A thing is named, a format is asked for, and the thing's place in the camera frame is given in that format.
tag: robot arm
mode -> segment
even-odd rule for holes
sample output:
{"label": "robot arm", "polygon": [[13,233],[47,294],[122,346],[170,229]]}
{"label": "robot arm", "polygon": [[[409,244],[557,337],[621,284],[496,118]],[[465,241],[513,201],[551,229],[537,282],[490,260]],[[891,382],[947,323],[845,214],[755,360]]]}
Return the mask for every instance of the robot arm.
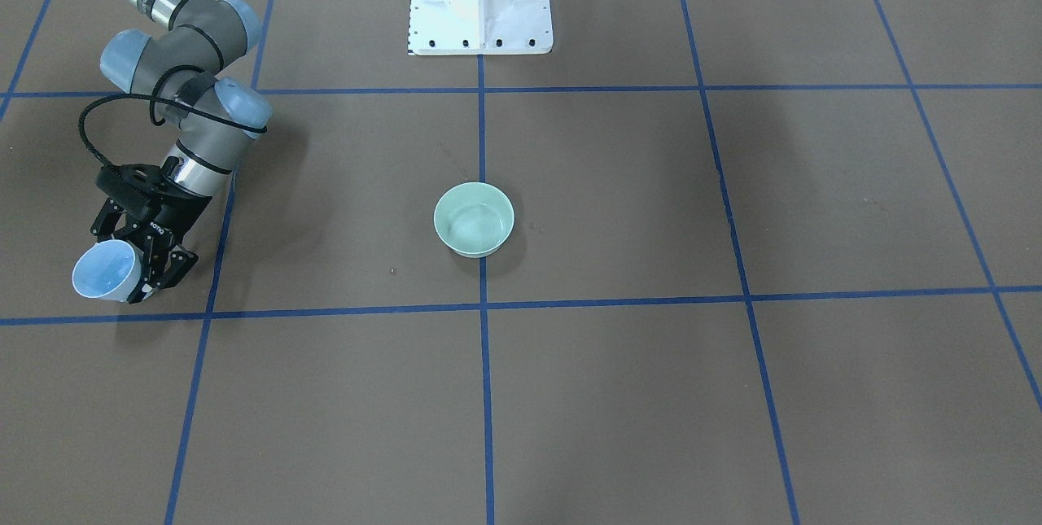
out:
{"label": "robot arm", "polygon": [[[102,161],[97,185],[108,199],[91,228],[99,244],[78,261],[73,283],[83,296],[137,303],[177,284],[198,260],[181,246],[183,236],[264,131],[272,109],[252,89],[215,76],[259,40],[260,22],[246,2],[131,1],[168,32],[155,40],[120,32],[101,54],[101,72],[126,95],[175,102],[164,102],[160,114],[181,134],[160,166],[113,166],[89,144]],[[97,105],[84,110],[81,128]],[[95,251],[107,241],[132,247],[138,262],[131,273],[111,262],[111,251]]]}

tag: blue tape line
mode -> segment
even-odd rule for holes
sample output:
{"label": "blue tape line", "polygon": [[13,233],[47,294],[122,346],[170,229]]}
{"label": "blue tape line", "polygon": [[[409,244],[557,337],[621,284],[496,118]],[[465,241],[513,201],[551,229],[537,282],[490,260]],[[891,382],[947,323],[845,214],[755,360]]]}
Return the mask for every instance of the blue tape line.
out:
{"label": "blue tape line", "polygon": [[637,299],[576,299],[555,301],[504,301],[488,303],[491,310],[561,309],[571,307],[625,307],[648,305],[695,305],[696,303],[741,303],[743,296],[666,296]]}
{"label": "blue tape line", "polygon": [[[477,162],[478,179],[485,171],[485,55],[477,55]],[[481,312],[481,394],[485,410],[485,522],[496,523],[496,484],[492,435],[492,364],[489,355],[489,268],[487,258],[478,260],[478,301]]]}
{"label": "blue tape line", "polygon": [[702,102],[702,110],[705,114],[705,128],[710,136],[710,146],[713,149],[713,161],[720,176],[720,196],[723,199],[724,213],[727,217],[727,225],[730,228],[730,243],[735,251],[735,261],[738,267],[738,276],[742,284],[742,298],[745,302],[745,311],[749,320],[749,329],[752,333],[752,344],[756,351],[756,364],[760,367],[760,380],[763,383],[764,398],[767,403],[767,411],[770,415],[771,431],[774,434],[774,446],[777,448],[778,466],[782,470],[782,480],[785,483],[786,497],[789,501],[789,514],[793,525],[799,525],[799,508],[796,504],[796,494],[792,484],[792,477],[789,472],[789,460],[785,451],[785,440],[782,438],[782,426],[778,422],[777,409],[774,405],[774,394],[771,389],[770,376],[767,372],[767,359],[764,355],[763,344],[760,341],[760,329],[756,324],[756,315],[753,310],[750,299],[749,282],[745,272],[745,262],[742,258],[742,247],[738,240],[738,227],[735,225],[735,215],[730,205],[730,198],[727,192],[727,180],[724,176],[723,162],[720,158],[720,148],[716,139],[716,129],[713,125],[713,114],[710,110],[709,96],[705,91],[705,80],[702,76],[702,66],[698,57],[698,47],[695,43],[695,32],[692,28],[691,14],[688,9],[688,0],[680,0],[680,9],[684,12],[684,25],[688,31],[688,44],[691,47],[691,60],[694,63],[695,77],[698,80],[699,96]]}
{"label": "blue tape line", "polygon": [[1027,361],[1027,355],[1024,355],[1024,348],[1020,344],[1020,336],[1017,336],[1017,331],[1013,328],[1013,321],[1010,320],[1010,315],[1006,311],[1006,304],[1002,303],[1001,296],[999,296],[998,292],[994,292],[992,296],[994,296],[995,305],[998,307],[998,314],[1001,315],[1002,322],[1006,324],[1006,332],[1010,334],[1013,350],[1016,351],[1017,359],[1020,360],[1020,367],[1024,370],[1027,385],[1031,388],[1032,394],[1035,395],[1035,403],[1039,406],[1039,410],[1042,411],[1042,390],[1039,390],[1039,383],[1035,379],[1035,373],[1032,372],[1031,362]]}
{"label": "blue tape line", "polygon": [[184,458],[188,454],[189,439],[192,435],[192,419],[195,417],[195,404],[199,395],[199,381],[202,377],[202,365],[206,358],[206,344],[209,340],[209,327],[213,321],[214,303],[217,302],[217,289],[221,281],[221,268],[224,265],[224,251],[228,243],[228,229],[231,227],[231,210],[235,206],[234,184],[228,192],[228,201],[224,206],[224,221],[221,225],[221,235],[217,244],[217,254],[214,257],[214,280],[209,284],[209,296],[206,298],[206,314],[199,333],[199,347],[192,371],[192,386],[189,389],[189,400],[184,407],[184,423],[181,426],[181,439],[177,446],[177,460],[174,464],[174,475],[170,482],[170,498],[167,501],[167,517],[165,525],[173,525],[174,514],[177,510],[177,497],[181,489],[181,475],[184,470]]}
{"label": "blue tape line", "polygon": [[1042,292],[1042,284],[1007,284],[995,288],[1000,294],[1036,294]]}
{"label": "blue tape line", "polygon": [[67,315],[55,318],[0,319],[0,327],[68,326],[77,324],[120,324],[120,322],[198,322],[204,314]]}
{"label": "blue tape line", "polygon": [[184,407],[184,422],[181,424],[181,439],[177,444],[177,460],[174,463],[174,476],[170,483],[170,498],[167,500],[167,515],[164,525],[173,525],[174,512],[177,510],[177,496],[181,489],[181,474],[184,471],[184,458],[189,451],[189,435],[192,432],[192,419],[195,417],[195,403],[199,395],[199,381],[202,377],[202,362],[206,357],[206,344],[209,340],[209,324],[207,319],[202,322],[199,332],[199,347],[196,350],[195,366],[192,368],[192,386],[189,388],[189,400]]}
{"label": "blue tape line", "polygon": [[216,310],[214,320],[271,320],[275,318],[324,318],[332,315],[438,314],[444,310],[478,310],[480,303],[443,305],[388,305],[372,307],[324,307],[319,309]]}
{"label": "blue tape line", "polygon": [[25,40],[25,47],[22,49],[22,57],[18,58],[18,66],[15,68],[15,75],[10,77],[10,83],[7,84],[7,95],[4,96],[3,100],[0,101],[0,121],[3,120],[4,114],[7,114],[7,106],[10,105],[11,94],[14,94],[15,89],[18,88],[18,80],[22,79],[22,72],[25,70],[25,63],[29,60],[29,53],[32,51],[32,46],[36,43],[36,35],[40,34],[40,27],[44,24],[44,18],[47,17],[47,10],[51,6],[52,0],[44,0],[44,3],[40,6],[40,12],[36,14],[36,21],[32,24],[32,29],[29,31],[28,39]]}
{"label": "blue tape line", "polygon": [[481,305],[481,394],[485,409],[485,521],[496,523],[496,485],[492,435],[492,364],[489,354],[489,275],[485,258],[478,262]]}
{"label": "blue tape line", "polygon": [[260,89],[260,95],[394,95],[394,94],[477,94],[477,88],[317,88]]}
{"label": "blue tape line", "polygon": [[[1042,284],[1009,284],[995,288],[1001,294],[1042,293]],[[882,289],[864,292],[818,292],[802,294],[750,294],[753,302],[819,301],[843,299],[887,299],[908,298],[908,296],[959,296],[988,295],[988,288],[938,288],[938,289]],[[503,301],[486,303],[489,310],[504,309],[563,309],[581,307],[644,307],[654,305],[699,305],[700,303],[743,303],[745,296],[664,296],[664,298],[630,299],[585,299],[550,301]],[[196,322],[212,320],[270,320],[276,318],[320,318],[339,315],[395,315],[395,314],[440,314],[448,310],[480,310],[480,303],[431,303],[431,305],[386,305],[361,307],[325,307],[315,309],[259,309],[259,310],[216,310],[185,314],[141,314],[141,315],[71,315],[56,318],[6,318],[0,319],[4,326],[59,326],[82,324],[110,324],[111,322]]]}
{"label": "blue tape line", "polygon": [[477,170],[478,180],[485,179],[485,55],[477,55]]}
{"label": "blue tape line", "polygon": [[13,92],[11,98],[104,98],[123,92]]}
{"label": "blue tape line", "polygon": [[865,89],[908,89],[901,83],[764,83],[764,84],[708,84],[708,92],[829,92],[865,91]]}
{"label": "blue tape line", "polygon": [[[250,80],[251,88],[256,89],[258,77],[260,77],[260,65],[264,61],[265,43],[268,40],[268,28],[271,25],[271,14],[275,0],[268,0],[268,9],[265,10],[264,25],[262,25],[260,43],[257,44],[256,63],[253,65],[253,77]],[[174,465],[174,475],[170,483],[170,498],[167,501],[167,515],[165,525],[173,525],[174,515],[177,510],[177,497],[181,486],[181,475],[184,470],[184,458],[188,455],[189,440],[192,434],[192,421],[195,417],[195,404],[199,394],[199,383],[202,377],[202,366],[206,358],[206,344],[209,340],[209,328],[214,318],[214,306],[217,303],[217,292],[221,283],[221,269],[224,265],[224,253],[228,243],[228,231],[231,228],[231,213],[235,206],[235,176],[231,176],[231,183],[228,189],[228,199],[224,206],[224,220],[221,225],[221,235],[217,244],[217,254],[214,257],[214,280],[210,283],[209,296],[206,299],[206,317],[202,322],[202,331],[199,333],[199,347],[196,352],[196,361],[192,371],[192,386],[189,389],[189,400],[184,409],[184,423],[181,427],[181,439],[177,447],[177,460]]]}
{"label": "blue tape line", "polygon": [[1042,89],[1042,83],[916,83],[916,89]]}
{"label": "blue tape line", "polygon": [[260,65],[264,63],[265,49],[268,46],[268,27],[271,26],[271,14],[275,8],[275,0],[268,0],[268,8],[264,12],[264,22],[260,24],[260,43],[257,43],[257,55],[253,60],[253,79],[250,79],[250,88],[256,89],[260,80]]}
{"label": "blue tape line", "polygon": [[1028,362],[1023,353],[1023,348],[1020,346],[1020,339],[1018,339],[1017,331],[1013,327],[1013,322],[1006,312],[1006,305],[1002,303],[1001,292],[996,288],[995,279],[991,274],[991,269],[988,267],[988,261],[981,248],[981,243],[977,240],[976,233],[973,231],[973,225],[971,224],[970,218],[966,213],[965,206],[963,205],[963,199],[959,195],[959,189],[956,188],[956,182],[948,170],[947,161],[944,160],[944,154],[941,151],[941,146],[938,143],[937,135],[935,135],[934,127],[929,124],[929,118],[926,117],[926,109],[922,105],[922,99],[920,99],[918,86],[916,86],[915,82],[912,80],[912,73],[909,72],[908,65],[904,63],[904,55],[901,54],[900,47],[897,46],[897,39],[894,36],[893,29],[890,27],[890,21],[887,20],[887,14],[883,10],[883,3],[879,2],[879,0],[872,0],[872,2],[875,3],[875,10],[879,14],[879,21],[883,21],[883,27],[886,28],[891,47],[894,49],[894,54],[897,55],[897,63],[900,65],[901,73],[904,73],[904,80],[907,80],[909,86],[911,88],[912,98],[915,99],[916,108],[919,109],[919,118],[922,118],[923,127],[926,128],[926,135],[929,136],[931,146],[934,147],[934,154],[937,154],[937,161],[938,165],[941,166],[941,172],[944,173],[945,182],[948,183],[948,191],[951,192],[951,198],[954,200],[956,206],[959,209],[959,216],[962,218],[966,232],[970,236],[970,243],[973,246],[973,251],[976,254],[977,261],[981,264],[981,270],[984,272],[985,279],[988,281],[988,288],[994,296],[995,305],[998,307],[1002,322],[1006,325],[1006,331],[1010,334],[1010,341],[1013,343],[1017,359],[1020,361],[1021,369],[1024,372],[1024,378],[1027,379],[1027,384],[1031,386],[1032,393],[1035,395],[1035,401],[1038,403],[1039,410],[1042,410],[1042,394],[1040,394],[1039,391],[1038,380],[1035,379],[1035,373],[1032,371],[1031,362]]}

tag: gray floor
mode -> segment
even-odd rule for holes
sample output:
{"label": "gray floor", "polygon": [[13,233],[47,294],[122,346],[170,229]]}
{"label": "gray floor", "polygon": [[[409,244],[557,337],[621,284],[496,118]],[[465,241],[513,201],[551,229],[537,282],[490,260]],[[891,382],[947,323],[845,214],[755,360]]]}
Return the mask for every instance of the gray floor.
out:
{"label": "gray floor", "polygon": [[[246,1],[270,132],[121,306],[76,117],[160,29],[0,0],[0,523],[1042,522],[1042,0],[553,0],[482,60]],[[488,262],[430,225],[481,177]]]}

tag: grid line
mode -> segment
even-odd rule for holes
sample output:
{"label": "grid line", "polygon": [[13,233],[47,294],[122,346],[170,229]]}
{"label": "grid line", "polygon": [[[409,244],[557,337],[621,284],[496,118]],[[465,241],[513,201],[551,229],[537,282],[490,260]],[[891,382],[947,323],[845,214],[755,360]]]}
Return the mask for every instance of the grid line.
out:
{"label": "grid line", "polygon": [[764,294],[752,295],[750,299],[758,302],[768,301],[824,301],[840,299],[886,299],[896,296],[953,296],[953,295],[987,295],[990,288],[938,288],[938,289],[896,289],[896,291],[863,291],[863,292],[818,292],[805,294]]}
{"label": "grid line", "polygon": [[119,314],[119,315],[55,315],[40,318],[3,318],[0,327],[78,326],[88,324],[120,324],[120,322],[198,322],[202,312],[187,314]]}
{"label": "grid line", "polygon": [[860,92],[865,89],[908,89],[903,83],[722,83],[708,84],[706,92]]}
{"label": "grid line", "polygon": [[1042,284],[1001,284],[995,288],[995,291],[1000,294],[1025,294],[1025,293],[1037,293],[1042,292]]}
{"label": "grid line", "polygon": [[485,522],[496,524],[496,479],[494,436],[492,432],[492,354],[489,344],[489,276],[487,262],[480,258],[481,315],[481,400],[485,411]]}
{"label": "grid line", "polygon": [[268,28],[271,27],[271,14],[275,9],[275,0],[266,2],[264,22],[260,24],[260,43],[257,43],[257,54],[253,60],[253,76],[250,78],[250,88],[256,89],[260,80],[260,68],[264,63],[265,49],[268,47]]}
{"label": "grid line", "polygon": [[1023,347],[1020,344],[1020,339],[1017,336],[1017,330],[1013,327],[1013,322],[1010,320],[1010,316],[1006,311],[1006,304],[1002,303],[1002,296],[996,288],[995,279],[991,273],[991,268],[988,267],[988,260],[984,255],[984,250],[981,248],[981,243],[977,240],[976,233],[973,231],[973,224],[970,221],[969,215],[966,213],[966,206],[963,205],[963,199],[959,195],[959,189],[956,186],[956,180],[951,176],[951,172],[948,169],[948,162],[945,161],[944,154],[941,151],[941,144],[938,142],[937,135],[934,132],[934,127],[931,125],[929,118],[926,116],[926,109],[922,105],[922,98],[919,96],[918,88],[916,86],[914,80],[912,80],[912,72],[910,72],[907,63],[904,63],[904,55],[901,54],[900,47],[897,46],[897,39],[894,35],[893,29],[890,27],[890,21],[887,20],[887,14],[883,10],[883,2],[879,0],[872,0],[872,2],[875,3],[875,10],[878,12],[879,21],[883,22],[883,28],[886,29],[887,35],[890,39],[890,44],[893,46],[897,63],[901,68],[901,73],[904,73],[904,81],[908,82],[909,92],[912,94],[912,99],[915,101],[916,108],[919,109],[919,118],[922,120],[923,128],[926,128],[926,136],[929,136],[931,146],[934,147],[934,154],[937,155],[938,165],[941,168],[941,172],[944,173],[944,180],[948,183],[948,191],[951,192],[951,198],[959,210],[959,216],[962,218],[963,225],[969,235],[970,243],[973,244],[973,251],[976,253],[981,270],[983,270],[985,279],[988,281],[988,289],[995,300],[995,306],[998,308],[998,312],[1006,326],[1006,331],[1010,335],[1010,342],[1013,344],[1014,352],[1017,355],[1017,359],[1020,361],[1020,367],[1024,372],[1024,378],[1027,380],[1032,394],[1035,396],[1035,403],[1038,405],[1039,410],[1042,411],[1042,392],[1039,390],[1038,380],[1035,379],[1035,373],[1032,371],[1031,362],[1027,360],[1027,355],[1024,354]]}
{"label": "grid line", "polygon": [[1042,89],[1042,83],[916,83],[916,89]]}
{"label": "grid line", "polygon": [[477,55],[477,180],[488,183],[485,177],[485,55]]}
{"label": "grid line", "polygon": [[705,80],[702,76],[702,66],[698,56],[698,46],[695,42],[695,31],[692,28],[691,14],[688,9],[688,0],[680,0],[680,9],[684,14],[684,24],[688,31],[688,46],[691,49],[691,60],[695,69],[695,77],[698,80],[698,94],[702,102],[702,113],[705,116],[705,129],[710,136],[710,146],[713,149],[713,161],[720,176],[720,196],[723,200],[724,213],[727,217],[727,225],[730,228],[731,249],[735,252],[735,262],[738,268],[738,276],[742,285],[742,301],[745,303],[745,312],[749,322],[749,331],[752,334],[752,346],[756,352],[756,365],[760,368],[760,381],[763,384],[764,399],[767,404],[767,414],[770,417],[771,431],[774,435],[774,447],[777,451],[778,469],[782,472],[782,480],[785,484],[786,499],[789,503],[789,515],[793,525],[799,525],[799,507],[796,502],[796,493],[793,489],[792,476],[789,472],[789,460],[785,451],[785,440],[782,435],[782,426],[778,421],[777,406],[774,404],[774,394],[771,389],[770,373],[767,370],[767,359],[764,355],[763,344],[760,341],[760,327],[756,324],[756,312],[749,292],[749,281],[746,276],[745,262],[742,258],[742,246],[738,239],[738,227],[735,224],[735,213],[731,209],[730,198],[727,194],[727,178],[724,175],[723,162],[720,158],[720,147],[716,139],[716,129],[713,125],[713,114],[710,109],[709,94],[705,90]]}
{"label": "grid line", "polygon": [[25,63],[29,60],[29,53],[32,51],[33,44],[36,43],[36,35],[40,34],[40,27],[44,24],[44,18],[47,17],[47,10],[51,6],[52,0],[44,0],[44,3],[40,5],[40,12],[36,14],[36,21],[32,24],[32,29],[29,31],[28,39],[25,40],[25,47],[22,49],[22,55],[18,58],[18,66],[15,68],[15,74],[10,77],[10,83],[7,83],[7,95],[4,95],[3,99],[0,99],[0,121],[3,121],[4,114],[7,114],[7,106],[10,105],[11,94],[14,94],[15,89],[18,88],[18,80],[22,79],[22,72],[25,70]]}
{"label": "grid line", "polygon": [[372,307],[322,307],[316,309],[217,310],[215,320],[268,320],[271,318],[326,318],[340,315],[439,314],[447,310],[478,310],[480,303],[438,305],[387,305]]}

